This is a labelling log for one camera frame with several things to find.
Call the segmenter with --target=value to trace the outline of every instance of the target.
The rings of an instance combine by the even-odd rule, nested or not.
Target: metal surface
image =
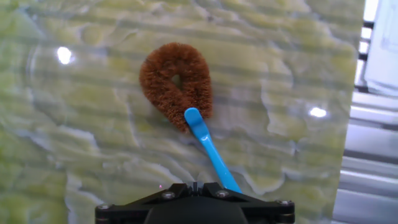
[[[162,201],[165,193],[174,193],[174,200]],[[217,195],[230,195],[227,200]],[[109,210],[96,207],[97,224],[109,223],[285,223],[295,222],[295,204],[263,202],[256,198],[223,190],[218,183],[205,183],[197,194],[187,184],[173,184],[126,205],[112,205]]]
[[[352,224],[396,224],[398,200],[338,189],[333,218]]]
[[[108,204],[106,204],[106,203],[104,203],[104,204],[98,206],[99,209],[108,209],[108,208],[110,208],[110,207],[111,207],[111,205],[108,205]]]
[[[398,159],[398,132],[350,124],[345,148],[347,151]]]
[[[229,195],[229,193],[226,190],[219,190],[216,192],[216,195],[219,198],[223,198],[223,197],[227,197]]]
[[[164,192],[162,193],[162,198],[169,200],[169,199],[173,199],[175,197],[175,194],[173,192]]]
[[[288,205],[291,201],[281,201],[281,200],[276,200],[275,202],[281,204],[281,205]]]
[[[371,72],[375,79],[381,77],[380,81],[397,77],[396,70],[385,71],[382,67],[398,58],[384,60],[379,57],[382,52],[375,50],[382,47],[377,38],[385,24],[374,21],[377,6],[383,1],[366,0],[361,41],[369,45],[367,49],[362,45],[359,51],[369,55],[358,60],[355,78],[357,90],[365,91],[353,93],[332,224],[397,223],[398,98],[367,92],[364,77]],[[372,71],[368,70],[369,61]]]

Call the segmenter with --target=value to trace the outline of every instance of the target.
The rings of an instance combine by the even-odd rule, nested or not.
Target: looped brush head
[[[181,89],[172,81],[176,75]],[[198,108],[203,118],[213,114],[209,68],[191,45],[174,42],[154,50],[141,65],[139,82],[145,97],[183,133],[189,132],[186,109]]]

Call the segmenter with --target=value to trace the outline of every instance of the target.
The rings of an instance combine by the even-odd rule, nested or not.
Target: metal rack
[[[334,224],[392,224],[398,211],[398,98],[371,93],[364,78],[383,0],[367,0]]]

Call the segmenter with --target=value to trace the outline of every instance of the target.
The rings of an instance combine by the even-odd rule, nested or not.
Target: marble countertop
[[[141,63],[181,42],[205,57],[212,138],[242,191],[328,223],[363,0],[3,1],[0,217],[93,223],[95,205],[218,181],[199,143],[144,97]]]

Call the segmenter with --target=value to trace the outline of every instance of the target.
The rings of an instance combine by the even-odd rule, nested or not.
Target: brush
[[[200,141],[203,147],[205,147],[211,163],[213,163],[213,167],[215,168],[221,183],[224,185],[224,188],[242,193],[234,177],[225,165],[223,158],[218,154],[218,151],[211,140],[210,132],[198,109],[187,109],[184,112],[184,117],[191,129],[191,132]]]
[[[181,90],[172,81],[176,75]],[[141,65],[139,82],[145,97],[183,133],[189,133],[186,109],[196,107],[204,118],[213,114],[209,68],[191,45],[173,42],[154,50]]]

